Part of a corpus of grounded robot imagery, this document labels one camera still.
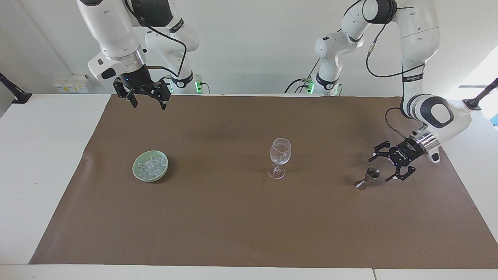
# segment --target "metal jigger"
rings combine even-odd
[[[365,179],[356,182],[356,188],[358,190],[366,190],[367,182],[378,179],[380,177],[380,171],[375,167],[369,167],[367,173],[365,174]]]

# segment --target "white table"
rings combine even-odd
[[[0,118],[0,279],[498,279],[498,270],[263,269],[28,266],[109,100],[109,95],[34,95]],[[498,240],[498,131],[480,112],[444,148]]]

